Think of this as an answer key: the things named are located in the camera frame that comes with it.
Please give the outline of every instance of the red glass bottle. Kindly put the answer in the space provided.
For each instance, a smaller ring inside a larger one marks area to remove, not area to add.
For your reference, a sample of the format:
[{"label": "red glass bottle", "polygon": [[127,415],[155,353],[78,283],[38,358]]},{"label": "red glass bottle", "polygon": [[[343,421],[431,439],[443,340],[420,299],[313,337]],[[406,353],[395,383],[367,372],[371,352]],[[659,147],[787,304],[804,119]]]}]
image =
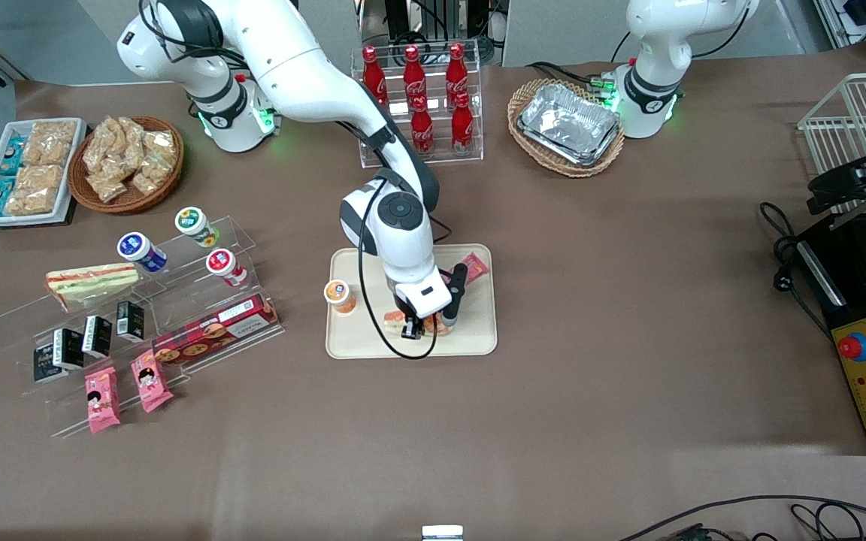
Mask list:
[{"label": "red glass bottle", "polygon": [[416,102],[416,112],[410,119],[410,127],[413,130],[413,148],[416,154],[423,158],[433,154],[433,119],[426,110],[426,98]]},{"label": "red glass bottle", "polygon": [[456,109],[453,111],[453,153],[468,156],[474,150],[474,114],[470,112],[470,95],[458,93],[454,98]]},{"label": "red glass bottle", "polygon": [[447,110],[453,110],[456,96],[467,92],[467,65],[463,62],[463,44],[450,45],[447,66]]},{"label": "red glass bottle", "polygon": [[386,75],[383,69],[376,64],[376,48],[372,45],[363,47],[363,83],[370,89],[370,93],[376,97],[376,101],[383,107],[389,105],[389,96],[386,93]]},{"label": "red glass bottle", "polygon": [[416,45],[406,46],[406,68],[403,71],[403,86],[406,90],[406,105],[411,113],[422,109],[426,110],[426,73],[419,65],[419,48]]}]

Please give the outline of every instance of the blue button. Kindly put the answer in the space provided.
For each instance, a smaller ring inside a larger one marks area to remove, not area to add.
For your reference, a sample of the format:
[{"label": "blue button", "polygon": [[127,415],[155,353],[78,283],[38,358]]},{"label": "blue button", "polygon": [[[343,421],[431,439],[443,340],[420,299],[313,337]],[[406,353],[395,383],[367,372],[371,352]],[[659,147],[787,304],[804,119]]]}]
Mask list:
[{"label": "blue button", "polygon": [[860,343],[860,353],[853,357],[853,360],[858,363],[863,363],[866,361],[866,336],[859,332],[852,332],[848,336]]}]

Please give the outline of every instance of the red switch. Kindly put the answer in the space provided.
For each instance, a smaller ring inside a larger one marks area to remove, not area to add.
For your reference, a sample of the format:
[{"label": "red switch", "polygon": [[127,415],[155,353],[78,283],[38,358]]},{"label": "red switch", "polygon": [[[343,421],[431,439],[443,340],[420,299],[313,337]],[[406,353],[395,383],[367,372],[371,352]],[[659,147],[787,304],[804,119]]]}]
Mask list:
[{"label": "red switch", "polygon": [[837,350],[846,358],[862,363],[866,361],[866,336],[852,332],[838,340]]}]

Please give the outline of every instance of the green led light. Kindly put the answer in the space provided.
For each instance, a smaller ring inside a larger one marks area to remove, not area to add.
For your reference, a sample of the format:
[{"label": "green led light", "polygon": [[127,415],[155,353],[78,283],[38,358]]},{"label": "green led light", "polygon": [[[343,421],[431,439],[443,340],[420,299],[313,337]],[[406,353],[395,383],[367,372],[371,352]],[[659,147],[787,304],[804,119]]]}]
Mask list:
[{"label": "green led light", "polygon": [[670,120],[671,116],[674,115],[674,104],[676,104],[676,103],[677,103],[677,95],[674,95],[674,97],[671,97],[671,107],[670,107],[670,109],[667,109],[667,116],[664,116],[664,122],[666,122],[667,120]]},{"label": "green led light", "polygon": [[262,133],[267,134],[276,129],[274,111],[272,109],[254,109],[253,116],[259,123]]},{"label": "green led light", "polygon": [[202,113],[197,113],[199,115],[199,121],[202,122],[202,128],[206,130],[207,136],[210,138],[213,137],[213,132],[209,131],[209,122],[206,121],[205,117],[202,116]]}]

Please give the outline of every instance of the robotic arm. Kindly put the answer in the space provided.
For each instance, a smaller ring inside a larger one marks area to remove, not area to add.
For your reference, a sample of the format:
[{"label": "robotic arm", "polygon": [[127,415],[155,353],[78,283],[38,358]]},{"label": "robotic arm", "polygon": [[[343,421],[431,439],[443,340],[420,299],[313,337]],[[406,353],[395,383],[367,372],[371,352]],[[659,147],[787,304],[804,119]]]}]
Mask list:
[{"label": "robotic arm", "polygon": [[719,32],[753,15],[759,0],[630,0],[626,24],[640,40],[636,64],[616,69],[616,112],[623,134],[647,138],[660,131],[674,106],[693,51],[688,35]]},{"label": "robotic arm", "polygon": [[[233,54],[226,47],[241,51],[255,82],[231,75],[220,58]],[[262,141],[255,112],[265,100],[289,119],[337,121],[356,134],[386,167],[343,199],[344,233],[360,246],[364,231],[364,251],[383,260],[407,316],[425,318],[450,304],[433,260],[428,214],[439,183],[364,86],[330,64],[289,0],[151,0],[118,51],[136,75],[182,85],[224,150],[250,150]]]}]

